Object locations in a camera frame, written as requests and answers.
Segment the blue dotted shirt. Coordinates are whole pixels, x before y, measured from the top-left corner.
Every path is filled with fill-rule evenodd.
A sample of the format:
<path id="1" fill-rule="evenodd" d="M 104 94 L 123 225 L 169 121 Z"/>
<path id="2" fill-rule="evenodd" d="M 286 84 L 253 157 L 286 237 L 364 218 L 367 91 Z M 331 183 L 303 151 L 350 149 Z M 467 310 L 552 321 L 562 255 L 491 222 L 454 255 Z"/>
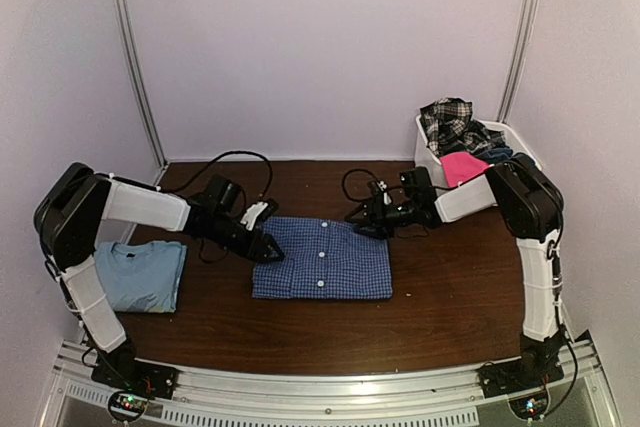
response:
<path id="1" fill-rule="evenodd" d="M 274 300 L 387 300 L 393 295 L 388 243 L 341 221 L 272 217 L 264 224 L 284 252 L 257 264 L 252 297 Z"/>

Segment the light blue printed t-shirt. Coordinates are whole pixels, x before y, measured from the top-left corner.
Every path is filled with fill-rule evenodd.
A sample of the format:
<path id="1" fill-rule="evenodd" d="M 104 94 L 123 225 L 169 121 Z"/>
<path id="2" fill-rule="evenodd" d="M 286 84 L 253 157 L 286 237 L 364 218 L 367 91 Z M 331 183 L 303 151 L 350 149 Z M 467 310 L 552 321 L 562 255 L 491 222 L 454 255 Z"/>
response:
<path id="1" fill-rule="evenodd" d="M 175 312 L 187 252 L 176 241 L 100 243 L 96 270 L 110 306 L 117 313 Z"/>

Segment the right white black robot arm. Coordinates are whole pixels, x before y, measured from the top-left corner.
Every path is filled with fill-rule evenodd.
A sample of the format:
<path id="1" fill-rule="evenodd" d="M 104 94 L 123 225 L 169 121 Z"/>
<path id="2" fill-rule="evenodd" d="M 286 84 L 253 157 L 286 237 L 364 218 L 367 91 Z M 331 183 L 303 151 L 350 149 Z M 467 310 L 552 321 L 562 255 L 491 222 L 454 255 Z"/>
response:
<path id="1" fill-rule="evenodd" d="M 457 187 L 434 184 L 425 167 L 402 172 L 399 179 L 404 201 L 394 201 L 392 187 L 375 178 L 368 184 L 368 197 L 356 200 L 345 221 L 358 234 L 387 239 L 399 228 L 435 229 L 497 207 L 516 241 L 523 272 L 525 317 L 512 377 L 526 389 L 549 378 L 565 343 L 559 256 L 564 200 L 557 187 L 524 153 L 489 166 Z"/>

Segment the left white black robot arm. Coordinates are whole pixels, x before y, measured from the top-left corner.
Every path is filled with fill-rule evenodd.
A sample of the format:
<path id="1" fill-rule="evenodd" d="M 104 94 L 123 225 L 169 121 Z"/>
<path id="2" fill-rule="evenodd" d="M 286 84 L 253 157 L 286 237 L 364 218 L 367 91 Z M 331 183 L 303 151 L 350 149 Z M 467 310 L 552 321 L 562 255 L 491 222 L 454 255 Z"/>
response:
<path id="1" fill-rule="evenodd" d="M 235 204 L 245 197 L 241 185 L 219 174 L 187 195 L 181 187 L 163 189 L 75 162 L 36 208 L 33 226 L 46 268 L 81 322 L 98 367 L 121 390 L 137 389 L 144 371 L 97 273 L 96 250 L 106 225 L 143 226 L 211 241 L 254 263 L 283 260 L 284 251 L 262 228 L 277 202 L 261 196 L 235 213 Z"/>

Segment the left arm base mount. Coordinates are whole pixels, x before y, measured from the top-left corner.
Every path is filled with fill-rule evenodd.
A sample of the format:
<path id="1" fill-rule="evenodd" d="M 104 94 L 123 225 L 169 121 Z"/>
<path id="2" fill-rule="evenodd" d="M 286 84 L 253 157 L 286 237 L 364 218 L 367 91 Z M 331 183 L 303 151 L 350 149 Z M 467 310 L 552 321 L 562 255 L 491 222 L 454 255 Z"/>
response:
<path id="1" fill-rule="evenodd" d="M 178 374 L 173 367 L 135 361 L 133 377 L 127 378 L 100 360 L 92 369 L 91 379 L 115 389 L 106 401 L 112 419 L 132 423 L 150 412 L 154 400 L 172 399 Z"/>

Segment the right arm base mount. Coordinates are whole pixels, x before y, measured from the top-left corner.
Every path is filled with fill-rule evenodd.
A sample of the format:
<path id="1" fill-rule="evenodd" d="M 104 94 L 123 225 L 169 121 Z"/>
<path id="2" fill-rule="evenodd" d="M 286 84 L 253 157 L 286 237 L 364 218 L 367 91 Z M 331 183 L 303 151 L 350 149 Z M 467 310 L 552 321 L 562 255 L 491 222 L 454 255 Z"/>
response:
<path id="1" fill-rule="evenodd" d="M 549 385 L 564 378 L 564 371 L 556 362 L 535 372 L 526 370 L 521 359 L 489 361 L 476 373 L 485 399 L 505 396 L 511 413 L 527 422 L 544 418 L 551 407 Z"/>

